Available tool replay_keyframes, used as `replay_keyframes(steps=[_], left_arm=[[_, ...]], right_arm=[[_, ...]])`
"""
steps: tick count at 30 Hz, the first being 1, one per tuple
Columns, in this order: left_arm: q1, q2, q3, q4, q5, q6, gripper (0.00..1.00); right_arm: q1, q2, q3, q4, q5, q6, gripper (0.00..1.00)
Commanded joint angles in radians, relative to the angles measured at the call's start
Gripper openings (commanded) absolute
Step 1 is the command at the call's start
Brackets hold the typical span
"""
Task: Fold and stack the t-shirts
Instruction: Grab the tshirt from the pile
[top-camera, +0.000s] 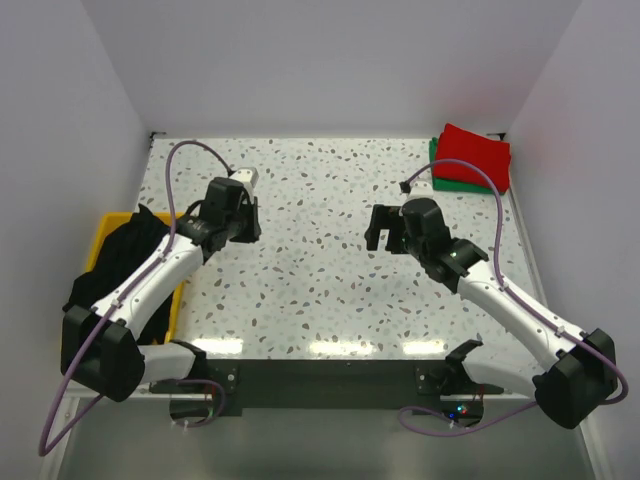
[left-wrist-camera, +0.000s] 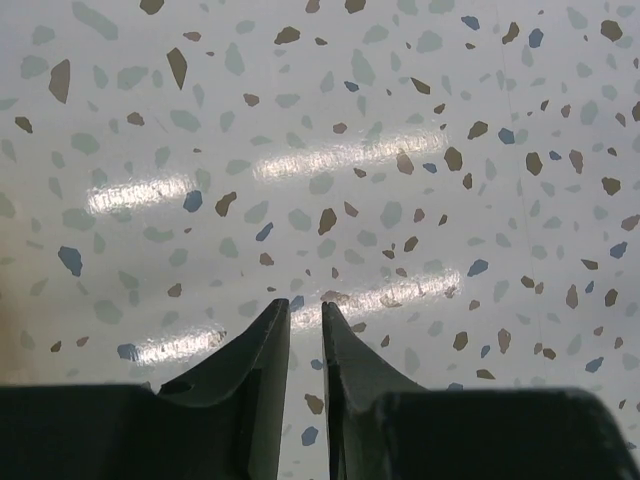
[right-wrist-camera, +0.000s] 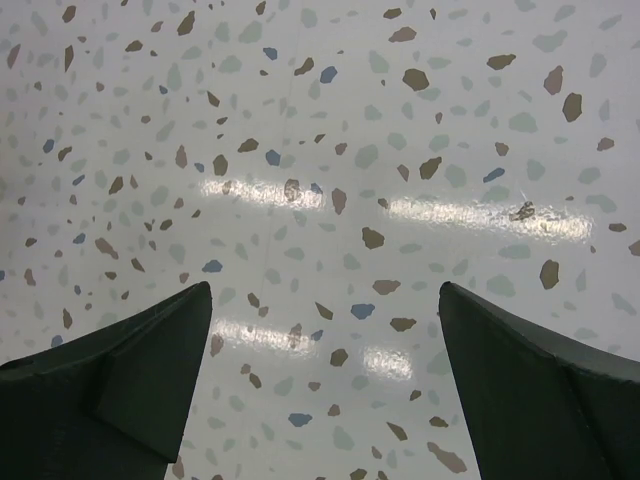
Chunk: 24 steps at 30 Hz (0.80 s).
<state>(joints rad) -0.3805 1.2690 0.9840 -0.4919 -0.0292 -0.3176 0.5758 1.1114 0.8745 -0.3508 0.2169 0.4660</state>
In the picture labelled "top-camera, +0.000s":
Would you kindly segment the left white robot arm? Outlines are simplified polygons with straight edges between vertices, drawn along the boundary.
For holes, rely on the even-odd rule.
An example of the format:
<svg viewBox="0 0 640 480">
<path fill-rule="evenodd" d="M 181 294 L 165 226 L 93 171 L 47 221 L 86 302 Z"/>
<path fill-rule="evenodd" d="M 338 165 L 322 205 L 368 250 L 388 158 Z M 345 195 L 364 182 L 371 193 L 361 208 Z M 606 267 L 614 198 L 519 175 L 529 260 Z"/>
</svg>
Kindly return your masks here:
<svg viewBox="0 0 640 480">
<path fill-rule="evenodd" d="M 89 308 L 73 305 L 62 324 L 61 371 L 115 402 L 141 384 L 173 380 L 185 392 L 207 380 L 207 356 L 183 341 L 138 340 L 161 304 L 227 243 L 254 243 L 261 229 L 254 190 L 258 172 L 241 168 L 214 178 L 198 215 L 184 215 L 153 253 Z"/>
</svg>

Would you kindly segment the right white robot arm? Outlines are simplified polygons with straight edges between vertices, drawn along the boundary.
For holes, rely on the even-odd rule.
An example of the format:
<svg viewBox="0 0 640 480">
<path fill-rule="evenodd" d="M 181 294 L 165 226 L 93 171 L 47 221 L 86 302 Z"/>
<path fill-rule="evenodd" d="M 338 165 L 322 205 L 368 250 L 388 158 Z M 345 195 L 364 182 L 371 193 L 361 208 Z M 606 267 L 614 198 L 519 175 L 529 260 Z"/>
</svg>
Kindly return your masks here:
<svg viewBox="0 0 640 480">
<path fill-rule="evenodd" d="M 388 233 L 386 251 L 408 254 L 427 276 L 468 300 L 512 334 L 539 365 L 534 375 L 514 374 L 468 359 L 479 346 L 469 341 L 452 351 L 445 369 L 448 386 L 459 393 L 479 384 L 502 386 L 526 395 L 557 425 L 573 429 L 599 406 L 618 403 L 629 393 L 616 364 L 615 344 L 600 329 L 586 332 L 554 315 L 502 275 L 496 258 L 473 242 L 451 235 L 431 198 L 401 206 L 374 205 L 365 232 L 366 248 L 377 249 Z"/>
</svg>

